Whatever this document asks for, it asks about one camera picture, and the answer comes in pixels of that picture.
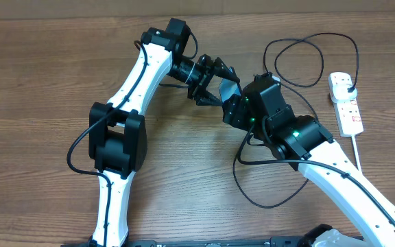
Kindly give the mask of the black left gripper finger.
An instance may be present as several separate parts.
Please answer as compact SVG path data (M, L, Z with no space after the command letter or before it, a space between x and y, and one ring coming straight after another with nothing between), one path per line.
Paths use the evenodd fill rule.
M240 79L225 65L220 57L215 59L214 75L233 82L240 82Z
M222 106L222 101L208 91L197 94L195 101L198 106Z

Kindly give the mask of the blue Samsung Galaxy smartphone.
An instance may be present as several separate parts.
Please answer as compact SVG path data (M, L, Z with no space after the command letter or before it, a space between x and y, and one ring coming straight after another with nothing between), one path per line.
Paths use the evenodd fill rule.
M219 94L223 106L233 95L241 97L241 87L238 82L224 78L219 84Z

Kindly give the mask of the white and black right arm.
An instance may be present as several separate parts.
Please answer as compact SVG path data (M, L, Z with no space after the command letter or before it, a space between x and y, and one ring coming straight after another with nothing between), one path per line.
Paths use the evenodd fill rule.
M294 246L395 246L395 206L351 163L332 134L314 117L295 116L279 79L258 75L244 89L230 75L219 85L224 122L264 142L271 163L288 163L317 185L361 233L342 235L321 224Z

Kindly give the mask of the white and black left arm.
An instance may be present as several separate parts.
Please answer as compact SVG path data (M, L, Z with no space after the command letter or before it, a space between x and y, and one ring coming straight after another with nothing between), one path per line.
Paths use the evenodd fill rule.
M165 30L149 28L136 43L139 56L120 89L89 114L88 155L99 172L99 212L89 246L124 246L132 180L147 154L145 113L165 76L182 83L198 106L221 106L207 91L213 76L238 82L220 58L184 55L193 35L185 21L171 19Z

